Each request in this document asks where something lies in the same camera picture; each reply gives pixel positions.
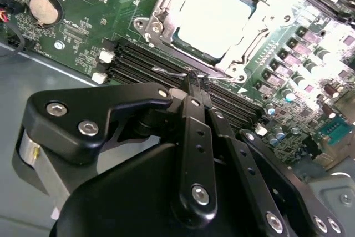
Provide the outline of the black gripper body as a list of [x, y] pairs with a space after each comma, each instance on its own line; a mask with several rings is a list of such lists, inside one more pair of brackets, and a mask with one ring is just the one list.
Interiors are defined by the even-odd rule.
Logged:
[[259, 236], [229, 173], [210, 145], [155, 145], [77, 188], [51, 236]]

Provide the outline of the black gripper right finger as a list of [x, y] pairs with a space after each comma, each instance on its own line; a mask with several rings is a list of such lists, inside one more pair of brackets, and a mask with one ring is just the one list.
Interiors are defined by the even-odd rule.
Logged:
[[210, 82], [199, 80], [202, 102], [228, 167], [240, 181], [251, 213], [253, 236], [346, 236], [336, 216], [315, 196], [310, 186], [252, 131], [232, 130], [223, 113], [212, 106]]

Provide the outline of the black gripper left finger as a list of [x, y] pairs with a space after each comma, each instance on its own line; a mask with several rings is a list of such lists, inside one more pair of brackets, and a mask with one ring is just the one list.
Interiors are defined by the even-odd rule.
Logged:
[[212, 147], [199, 79], [47, 90], [29, 97], [16, 145], [19, 176], [44, 190], [60, 216], [85, 182], [155, 145]]

